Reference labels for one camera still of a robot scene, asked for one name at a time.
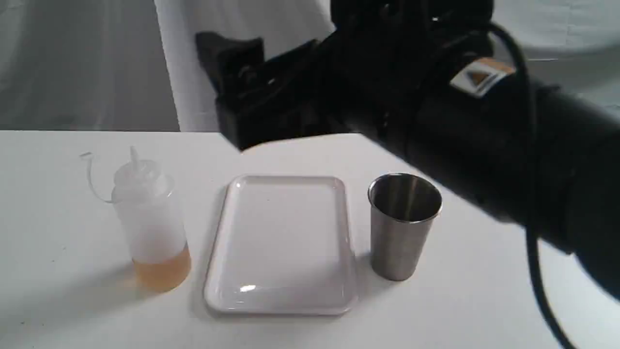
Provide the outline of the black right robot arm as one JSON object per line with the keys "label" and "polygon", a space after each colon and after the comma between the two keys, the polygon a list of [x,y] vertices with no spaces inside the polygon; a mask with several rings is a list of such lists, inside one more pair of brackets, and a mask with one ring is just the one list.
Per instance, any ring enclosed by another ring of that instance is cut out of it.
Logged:
{"label": "black right robot arm", "polygon": [[619,117],[526,69],[495,71],[491,0],[333,0],[334,31],[273,58],[201,31],[219,132],[238,150],[361,133],[619,297]]}

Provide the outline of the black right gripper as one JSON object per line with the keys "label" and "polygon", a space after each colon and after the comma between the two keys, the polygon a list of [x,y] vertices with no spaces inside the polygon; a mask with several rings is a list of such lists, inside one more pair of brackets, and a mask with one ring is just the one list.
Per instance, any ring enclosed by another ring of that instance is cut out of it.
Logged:
{"label": "black right gripper", "polygon": [[492,0],[332,0],[330,11],[327,38],[273,58],[259,37],[195,34],[235,148],[356,132],[401,151],[430,84],[459,55],[490,49]]}

